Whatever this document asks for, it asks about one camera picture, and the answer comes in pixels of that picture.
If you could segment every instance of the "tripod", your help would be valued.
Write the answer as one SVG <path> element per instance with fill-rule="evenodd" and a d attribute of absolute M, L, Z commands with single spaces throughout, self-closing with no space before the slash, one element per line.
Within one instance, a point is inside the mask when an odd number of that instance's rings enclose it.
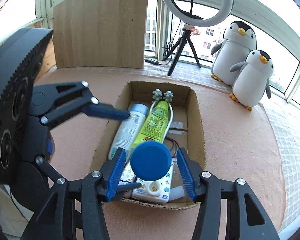
<path fill-rule="evenodd" d="M 168 57 L 171 56 L 171 54 L 173 53 L 173 51 L 179 46 L 178 50 L 177 50 L 177 53 L 176 53 L 176 56 L 174 57 L 174 60 L 170 66 L 170 69 L 168 71 L 168 76 L 171 76 L 173 70 L 174 70 L 174 67 L 176 66 L 178 60 L 179 60 L 179 57 L 183 51 L 183 48 L 185 47 L 187 41 L 190 45 L 190 48 L 192 50 L 192 53 L 194 55 L 194 58 L 195 58 L 195 61 L 197 62 L 197 65 L 198 67 L 200 68 L 200 62 L 199 62 L 199 59 L 198 59 L 198 56 L 197 56 L 197 53 L 195 52 L 195 49 L 194 49 L 194 46 L 193 46 L 193 43 L 190 39 L 190 35 L 191 35 L 191 31 L 190 30 L 186 30 L 186 29 L 182 29 L 183 30 L 183 34 L 182 36 L 180 37 L 180 39 L 176 42 L 176 44 L 172 47 L 172 49 L 167 53 L 167 55 L 162 59 L 163 61 L 164 60 L 167 60 Z"/>

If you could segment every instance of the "blue gripper pad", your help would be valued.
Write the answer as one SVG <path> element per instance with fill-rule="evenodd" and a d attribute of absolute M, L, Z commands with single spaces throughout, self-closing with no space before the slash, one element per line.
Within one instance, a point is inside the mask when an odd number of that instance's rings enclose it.
<path fill-rule="evenodd" d="M 47 139 L 47 152 L 51 155 L 53 153 L 53 144 L 50 139 Z"/>
<path fill-rule="evenodd" d="M 108 186 L 106 192 L 106 199 L 108 202 L 111 201 L 111 199 L 117 192 L 119 180 L 126 164 L 126 151 L 123 148 L 118 148 L 110 163 L 115 163 L 115 165 L 112 169 L 111 175 L 108 178 Z"/>
<path fill-rule="evenodd" d="M 189 158 L 184 148 L 180 148 L 177 152 L 177 164 L 188 197 L 193 202 L 198 202 L 197 196 L 202 195 L 200 186 L 201 166 Z"/>

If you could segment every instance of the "spray can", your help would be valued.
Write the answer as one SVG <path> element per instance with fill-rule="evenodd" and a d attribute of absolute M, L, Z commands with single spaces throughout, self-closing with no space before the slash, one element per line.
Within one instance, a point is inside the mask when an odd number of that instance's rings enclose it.
<path fill-rule="evenodd" d="M 120 127 L 112 142 L 109 160 L 112 160 L 115 152 L 119 147 L 126 151 L 126 163 L 130 159 L 131 144 L 139 134 L 141 127 L 146 119 L 148 107 L 143 104 L 134 104 L 130 109 L 130 117 L 121 122 Z"/>

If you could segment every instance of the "white wire handle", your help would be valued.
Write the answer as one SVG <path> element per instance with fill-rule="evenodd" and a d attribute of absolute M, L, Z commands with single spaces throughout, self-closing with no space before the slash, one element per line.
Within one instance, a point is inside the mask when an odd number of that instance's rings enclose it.
<path fill-rule="evenodd" d="M 172 120 L 173 120 L 173 110 L 172 110 L 172 106 L 171 106 L 170 103 L 168 103 L 168 105 L 169 105 L 169 109 L 170 109 L 170 120 L 169 120 L 168 125 L 167 125 L 167 128 L 166 128 L 166 130 L 165 130 L 165 132 L 164 132 L 163 139 L 162 139 L 162 143 L 163 143 L 164 139 L 165 139 L 166 136 L 167 136 L 167 133 L 168 133 L 168 131 L 169 131 L 169 129 L 170 129 L 170 125 L 171 125 Z"/>
<path fill-rule="evenodd" d="M 215 16 L 209 19 L 199 20 L 184 15 L 182 12 L 178 10 L 178 8 L 174 6 L 171 0 L 163 0 L 163 1 L 165 2 L 168 9 L 173 13 L 173 15 L 175 15 L 176 17 L 178 17 L 180 20 L 182 20 L 187 24 L 198 26 L 198 27 L 214 26 L 224 21 L 230 15 L 233 7 L 233 2 L 234 2 L 234 0 L 222 0 L 221 8 Z"/>

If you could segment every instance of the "windowsill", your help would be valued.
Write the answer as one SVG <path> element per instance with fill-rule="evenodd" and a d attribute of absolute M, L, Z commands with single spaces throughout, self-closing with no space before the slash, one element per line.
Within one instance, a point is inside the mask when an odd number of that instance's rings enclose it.
<path fill-rule="evenodd" d="M 195 58 L 193 57 L 187 57 L 187 56 L 180 56 L 179 60 L 180 62 L 184 62 L 184 63 L 189 63 L 189 64 L 192 64 L 192 65 L 197 65 L 197 62 L 195 61 Z M 211 68 L 212 67 L 212 62 L 209 62 L 209 61 L 206 61 L 206 60 L 203 60 L 203 59 L 200 59 L 199 58 L 199 63 L 202 67 L 207 67 L 207 68 Z"/>
<path fill-rule="evenodd" d="M 280 90 L 277 90 L 276 88 L 270 86 L 270 90 L 271 90 L 271 93 L 274 93 L 275 95 L 283 98 L 284 100 L 286 100 L 286 97 L 284 95 L 284 93 L 282 93 Z"/>
<path fill-rule="evenodd" d="M 299 110 L 300 110 L 300 105 L 296 102 L 296 101 L 294 101 L 293 99 L 290 101 L 290 103 L 293 105 L 293 106 L 295 106 L 296 108 L 298 108 Z"/>
<path fill-rule="evenodd" d="M 145 50 L 145 56 L 147 56 L 147 57 L 156 57 L 154 51 L 148 51 L 148 50 Z"/>

